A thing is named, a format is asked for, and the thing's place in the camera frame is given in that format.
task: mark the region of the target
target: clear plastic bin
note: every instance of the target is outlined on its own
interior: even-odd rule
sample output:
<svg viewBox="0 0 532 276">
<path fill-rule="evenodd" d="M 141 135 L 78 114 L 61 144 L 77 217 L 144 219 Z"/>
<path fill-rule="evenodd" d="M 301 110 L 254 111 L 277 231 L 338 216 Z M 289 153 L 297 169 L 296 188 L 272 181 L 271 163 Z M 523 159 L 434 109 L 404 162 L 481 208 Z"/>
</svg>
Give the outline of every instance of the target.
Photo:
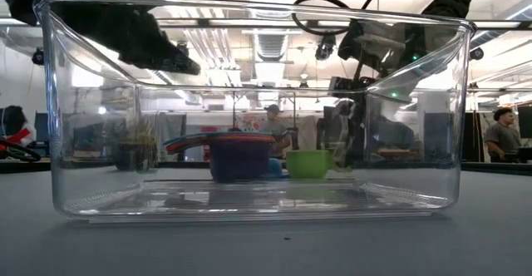
<svg viewBox="0 0 532 276">
<path fill-rule="evenodd" d="M 467 21 L 215 0 L 36 13 L 53 199 L 70 218 L 411 216 L 458 200 Z M 292 14 L 351 32 L 324 40 Z"/>
</svg>

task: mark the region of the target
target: gray table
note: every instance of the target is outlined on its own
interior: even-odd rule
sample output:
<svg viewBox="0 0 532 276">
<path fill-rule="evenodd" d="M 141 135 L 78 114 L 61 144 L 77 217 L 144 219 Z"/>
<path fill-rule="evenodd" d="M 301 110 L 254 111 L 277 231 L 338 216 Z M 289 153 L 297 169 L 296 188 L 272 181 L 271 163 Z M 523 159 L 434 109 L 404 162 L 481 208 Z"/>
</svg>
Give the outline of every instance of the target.
<svg viewBox="0 0 532 276">
<path fill-rule="evenodd" d="M 424 219 L 67 223 L 49 172 L 0 175 L 0 275 L 530 275 L 532 177 L 464 172 Z"/>
</svg>

